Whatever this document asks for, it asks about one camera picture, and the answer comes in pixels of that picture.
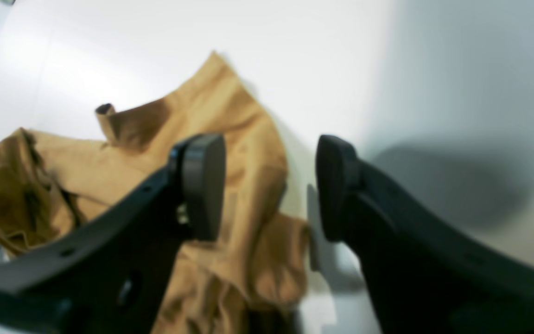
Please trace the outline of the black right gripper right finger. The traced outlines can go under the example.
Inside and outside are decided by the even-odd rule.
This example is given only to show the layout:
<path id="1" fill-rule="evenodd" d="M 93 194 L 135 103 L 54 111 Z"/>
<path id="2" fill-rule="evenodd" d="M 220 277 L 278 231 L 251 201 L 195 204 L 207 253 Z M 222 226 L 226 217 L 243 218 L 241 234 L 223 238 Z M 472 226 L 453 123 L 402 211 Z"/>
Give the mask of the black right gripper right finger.
<path id="1" fill-rule="evenodd" d="M 316 151 L 321 224 L 360 262 L 385 334 L 534 334 L 534 269 L 473 241 L 321 135 Z"/>

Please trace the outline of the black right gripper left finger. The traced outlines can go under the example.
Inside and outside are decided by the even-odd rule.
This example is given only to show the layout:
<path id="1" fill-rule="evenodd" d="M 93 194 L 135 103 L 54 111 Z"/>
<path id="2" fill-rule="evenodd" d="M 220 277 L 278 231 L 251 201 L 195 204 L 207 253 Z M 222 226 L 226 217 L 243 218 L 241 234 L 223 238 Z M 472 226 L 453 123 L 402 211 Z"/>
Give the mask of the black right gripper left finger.
<path id="1" fill-rule="evenodd" d="M 225 140 L 195 135 L 121 203 L 0 265 L 0 334 L 148 334 L 181 245 L 215 241 Z"/>

